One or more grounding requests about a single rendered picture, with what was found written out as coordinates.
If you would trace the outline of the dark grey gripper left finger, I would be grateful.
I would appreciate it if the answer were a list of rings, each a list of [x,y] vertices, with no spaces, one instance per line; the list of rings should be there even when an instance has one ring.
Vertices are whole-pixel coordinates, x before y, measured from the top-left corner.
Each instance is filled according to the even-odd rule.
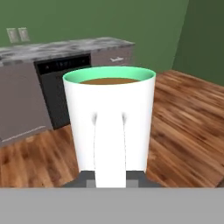
[[[81,171],[78,177],[63,187],[71,188],[95,188],[95,172],[94,171]]]

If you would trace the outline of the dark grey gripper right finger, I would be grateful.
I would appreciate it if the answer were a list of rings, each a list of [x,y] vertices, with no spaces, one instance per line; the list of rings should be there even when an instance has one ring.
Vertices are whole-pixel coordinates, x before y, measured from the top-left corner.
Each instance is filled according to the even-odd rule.
[[[160,187],[155,181],[149,180],[144,171],[126,171],[126,186],[128,188]]]

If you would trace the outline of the white coffee mug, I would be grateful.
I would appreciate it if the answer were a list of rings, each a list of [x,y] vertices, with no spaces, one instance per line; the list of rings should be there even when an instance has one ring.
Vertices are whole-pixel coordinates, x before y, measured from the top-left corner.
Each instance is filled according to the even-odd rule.
[[[77,163],[98,188],[125,188],[144,172],[156,73],[136,66],[94,66],[63,75]]]

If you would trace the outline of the black dishwasher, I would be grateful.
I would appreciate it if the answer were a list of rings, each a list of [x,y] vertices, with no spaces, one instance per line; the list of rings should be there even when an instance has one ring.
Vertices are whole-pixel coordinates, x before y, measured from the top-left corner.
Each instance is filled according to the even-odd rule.
[[[70,71],[91,67],[90,54],[36,61],[34,66],[52,128],[56,130],[67,126],[70,120],[62,77]]]

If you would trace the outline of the grey cupboard door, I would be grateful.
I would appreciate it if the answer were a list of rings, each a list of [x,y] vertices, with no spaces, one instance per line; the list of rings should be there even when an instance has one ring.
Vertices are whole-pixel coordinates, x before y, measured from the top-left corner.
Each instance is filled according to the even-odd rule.
[[[0,147],[51,128],[34,65],[0,67]]]

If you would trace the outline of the grey drawer front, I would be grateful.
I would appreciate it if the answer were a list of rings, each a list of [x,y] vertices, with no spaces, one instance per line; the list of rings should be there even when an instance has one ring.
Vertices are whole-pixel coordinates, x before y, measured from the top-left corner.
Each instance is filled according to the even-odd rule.
[[[111,62],[110,58],[123,58],[123,61]],[[130,66],[132,65],[132,47],[120,47],[115,49],[101,50],[91,53],[91,64],[99,66]]]

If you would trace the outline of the white wall socket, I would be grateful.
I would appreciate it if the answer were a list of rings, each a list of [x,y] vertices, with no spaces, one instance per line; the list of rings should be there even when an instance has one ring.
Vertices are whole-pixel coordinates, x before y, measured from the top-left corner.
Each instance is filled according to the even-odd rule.
[[[19,28],[18,32],[19,32],[19,36],[20,36],[22,42],[29,42],[30,41],[30,37],[29,37],[29,34],[28,34],[28,31],[27,31],[26,27]]]
[[[7,28],[6,31],[11,43],[17,43],[19,41],[16,28]]]

